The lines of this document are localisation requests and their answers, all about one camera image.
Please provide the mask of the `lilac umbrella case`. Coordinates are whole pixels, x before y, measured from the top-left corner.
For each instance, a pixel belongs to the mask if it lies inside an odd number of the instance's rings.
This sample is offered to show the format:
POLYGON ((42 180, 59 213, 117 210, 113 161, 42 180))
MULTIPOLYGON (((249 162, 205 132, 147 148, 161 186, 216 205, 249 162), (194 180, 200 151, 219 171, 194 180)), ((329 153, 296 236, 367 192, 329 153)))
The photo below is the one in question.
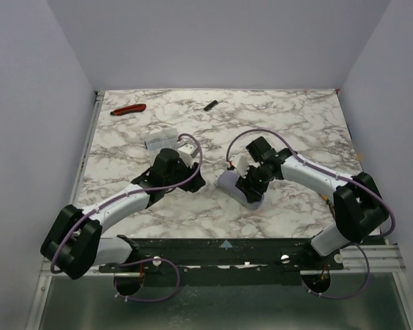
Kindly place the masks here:
POLYGON ((257 210, 262 205, 264 198, 262 197, 260 201, 248 202, 245 194, 236 187, 239 178, 240 176, 237 173, 226 170, 218 177, 217 186, 245 208, 257 210))

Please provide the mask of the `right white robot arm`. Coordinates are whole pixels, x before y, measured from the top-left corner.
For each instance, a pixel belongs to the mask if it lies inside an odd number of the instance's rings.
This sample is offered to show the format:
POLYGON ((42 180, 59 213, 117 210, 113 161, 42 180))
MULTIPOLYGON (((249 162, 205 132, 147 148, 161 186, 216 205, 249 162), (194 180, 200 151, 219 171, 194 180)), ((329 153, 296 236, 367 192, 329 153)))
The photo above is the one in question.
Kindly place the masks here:
POLYGON ((247 145, 246 150, 255 165, 244 157, 228 158, 237 171, 236 188, 247 202, 263 199, 269 184, 286 180, 305 186, 325 196, 334 207, 335 220, 310 240, 314 254, 327 256, 350 243, 360 243, 390 215, 373 178, 339 174, 300 156, 290 146, 276 151, 264 137, 247 145))

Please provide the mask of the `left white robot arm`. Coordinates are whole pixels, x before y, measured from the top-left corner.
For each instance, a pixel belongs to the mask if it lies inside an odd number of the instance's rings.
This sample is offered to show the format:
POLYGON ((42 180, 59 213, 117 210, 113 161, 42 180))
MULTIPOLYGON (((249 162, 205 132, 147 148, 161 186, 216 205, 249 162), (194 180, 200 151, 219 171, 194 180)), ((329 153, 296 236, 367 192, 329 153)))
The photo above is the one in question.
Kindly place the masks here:
POLYGON ((133 242, 123 235, 102 242, 103 233, 156 204, 172 189, 199 191, 206 184, 201 164, 181 148, 163 148, 151 167, 115 195, 83 208, 62 208, 40 249, 52 273, 78 279, 95 265, 124 263, 135 250, 133 242))

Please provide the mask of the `clear plastic screw box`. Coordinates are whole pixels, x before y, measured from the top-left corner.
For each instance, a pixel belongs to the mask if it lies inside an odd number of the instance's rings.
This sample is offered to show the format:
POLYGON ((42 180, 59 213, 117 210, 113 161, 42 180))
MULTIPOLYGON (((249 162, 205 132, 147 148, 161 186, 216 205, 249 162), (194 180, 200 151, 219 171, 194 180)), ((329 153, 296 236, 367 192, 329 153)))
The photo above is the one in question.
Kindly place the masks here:
POLYGON ((174 149, 178 145, 178 136, 177 129, 164 129, 147 135, 144 138, 144 145, 148 151, 164 148, 174 149))

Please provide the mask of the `red black utility knife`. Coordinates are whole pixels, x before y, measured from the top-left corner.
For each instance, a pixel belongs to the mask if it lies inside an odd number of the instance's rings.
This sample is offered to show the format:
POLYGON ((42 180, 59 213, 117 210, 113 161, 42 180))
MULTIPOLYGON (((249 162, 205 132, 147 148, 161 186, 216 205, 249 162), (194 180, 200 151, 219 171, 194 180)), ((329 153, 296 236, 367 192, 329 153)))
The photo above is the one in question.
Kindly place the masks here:
POLYGON ((142 113, 147 108, 146 104, 133 104, 110 112, 111 116, 124 116, 130 113, 142 113))

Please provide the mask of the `small black stick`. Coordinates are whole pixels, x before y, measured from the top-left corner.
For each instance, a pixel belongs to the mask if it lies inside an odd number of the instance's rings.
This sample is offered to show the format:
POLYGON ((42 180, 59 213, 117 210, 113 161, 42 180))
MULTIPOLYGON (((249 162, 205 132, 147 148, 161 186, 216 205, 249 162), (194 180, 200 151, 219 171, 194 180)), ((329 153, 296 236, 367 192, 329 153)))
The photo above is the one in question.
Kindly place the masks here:
POLYGON ((218 104, 217 100, 214 100, 210 102, 205 108, 204 111, 210 111, 212 108, 214 108, 218 104))

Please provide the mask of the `yellow handled pliers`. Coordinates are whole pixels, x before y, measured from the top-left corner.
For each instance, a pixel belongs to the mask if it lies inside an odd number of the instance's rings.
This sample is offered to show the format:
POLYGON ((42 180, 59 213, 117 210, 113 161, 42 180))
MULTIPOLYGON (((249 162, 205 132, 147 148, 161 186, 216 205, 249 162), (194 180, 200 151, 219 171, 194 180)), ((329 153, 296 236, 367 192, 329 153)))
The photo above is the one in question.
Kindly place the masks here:
POLYGON ((335 207, 334 204, 324 195, 320 195, 320 197, 325 201, 327 206, 329 207, 330 213, 333 218, 335 218, 335 207))

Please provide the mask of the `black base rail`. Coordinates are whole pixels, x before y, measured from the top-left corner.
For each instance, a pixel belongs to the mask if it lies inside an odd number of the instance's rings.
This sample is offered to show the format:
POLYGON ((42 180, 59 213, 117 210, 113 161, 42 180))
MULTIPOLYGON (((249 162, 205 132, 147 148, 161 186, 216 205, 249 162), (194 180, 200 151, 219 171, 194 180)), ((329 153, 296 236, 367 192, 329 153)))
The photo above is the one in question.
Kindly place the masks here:
POLYGON ((343 269, 339 250, 318 256, 307 239, 134 239, 132 260, 142 265, 102 265, 123 284, 148 287, 300 285, 301 275, 343 269))

